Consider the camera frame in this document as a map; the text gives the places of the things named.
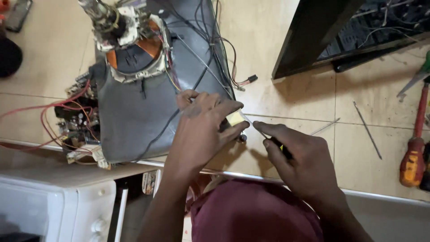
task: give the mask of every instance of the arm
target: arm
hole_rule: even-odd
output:
[[[219,94],[186,90],[176,101],[182,116],[164,165],[160,187],[144,216],[138,241],[182,240],[190,181],[225,144],[249,127],[245,121],[219,132],[225,117],[243,107],[240,102],[221,100]]]
[[[325,139],[287,128],[254,122],[254,127],[277,138],[293,156],[287,160],[271,140],[264,140],[268,158],[291,191],[309,204],[320,217],[326,241],[372,241],[352,214],[336,180],[335,168]]]

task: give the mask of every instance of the maroon shirt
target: maroon shirt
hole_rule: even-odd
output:
[[[193,242],[323,241],[315,212],[286,188],[231,180],[191,207]]]

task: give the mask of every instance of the left hand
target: left hand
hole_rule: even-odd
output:
[[[186,90],[177,95],[176,102],[182,116],[164,165],[164,174],[191,180],[225,144],[248,128],[249,123],[244,121],[220,133],[221,122],[243,104],[222,99],[218,93],[209,95]]]

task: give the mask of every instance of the white appliance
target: white appliance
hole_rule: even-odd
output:
[[[109,236],[118,242],[128,190],[115,179],[150,170],[156,168],[133,164],[119,171],[67,166],[0,174],[0,235],[25,232],[44,242],[106,242]]]

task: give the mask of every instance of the hand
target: hand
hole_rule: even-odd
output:
[[[264,140],[268,158],[291,191],[317,210],[347,208],[325,139],[309,136],[282,124],[254,122],[254,127],[277,138],[293,156],[287,160],[271,140]]]
[[[218,93],[209,95],[186,90],[177,95],[176,102],[182,116],[164,174],[193,179],[225,144],[248,128],[249,123],[244,121],[220,133],[221,122],[227,115],[242,108],[243,104],[222,99]]]

